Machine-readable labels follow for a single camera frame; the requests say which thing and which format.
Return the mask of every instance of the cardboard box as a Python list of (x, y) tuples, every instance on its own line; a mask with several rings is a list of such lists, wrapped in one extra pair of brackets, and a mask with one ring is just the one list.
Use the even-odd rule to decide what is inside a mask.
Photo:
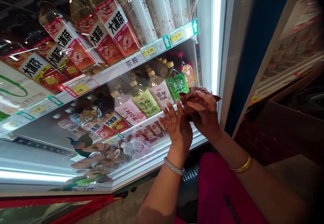
[(324, 121), (279, 104), (287, 95), (309, 85), (322, 71), (324, 63), (271, 98), (254, 123), (268, 136), (278, 139), (297, 153), (324, 166)]

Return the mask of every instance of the gold bracelet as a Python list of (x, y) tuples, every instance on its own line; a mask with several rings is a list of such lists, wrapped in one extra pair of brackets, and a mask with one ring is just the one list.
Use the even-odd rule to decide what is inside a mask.
[(248, 170), (250, 168), (251, 163), (252, 163), (252, 158), (251, 158), (250, 154), (248, 156), (249, 157), (248, 157), (246, 163), (242, 167), (236, 168), (236, 169), (231, 168), (231, 167), (229, 167), (229, 168), (237, 173), (245, 172), (246, 170)]

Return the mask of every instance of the woman's right hand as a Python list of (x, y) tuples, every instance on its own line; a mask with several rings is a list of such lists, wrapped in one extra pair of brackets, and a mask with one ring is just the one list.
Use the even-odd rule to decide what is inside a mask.
[(207, 107), (198, 103), (187, 102), (187, 105), (196, 110), (201, 117), (201, 121), (196, 120), (193, 123), (209, 141), (215, 142), (222, 137), (222, 130), (218, 123), (216, 99), (212, 94), (207, 95), (201, 91), (197, 91), (197, 95), (205, 101)]

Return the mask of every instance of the white bottle cap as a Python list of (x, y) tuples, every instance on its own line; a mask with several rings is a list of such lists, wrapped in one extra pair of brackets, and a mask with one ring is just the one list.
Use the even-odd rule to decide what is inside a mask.
[(59, 117), (61, 117), (62, 115), (61, 114), (55, 114), (54, 116), (53, 116), (53, 118), (59, 118)]

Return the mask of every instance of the hand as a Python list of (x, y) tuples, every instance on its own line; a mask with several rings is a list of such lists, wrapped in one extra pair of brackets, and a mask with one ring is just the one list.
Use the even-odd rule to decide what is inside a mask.
[(187, 105), (196, 110), (201, 117), (201, 121), (196, 120), (193, 123), (209, 141), (217, 141), (222, 137), (222, 130), (218, 123), (216, 99), (212, 94), (207, 95), (201, 91), (197, 91), (197, 95), (204, 100), (207, 107), (187, 102)]
[(167, 102), (169, 111), (166, 107), (162, 107), (165, 119), (162, 119), (161, 117), (158, 117), (158, 119), (169, 133), (171, 146), (174, 146), (174, 148), (187, 156), (192, 142), (192, 128), (189, 121), (186, 120), (182, 105), (178, 99), (176, 100), (176, 103), (178, 107), (178, 116), (174, 111), (172, 104)]

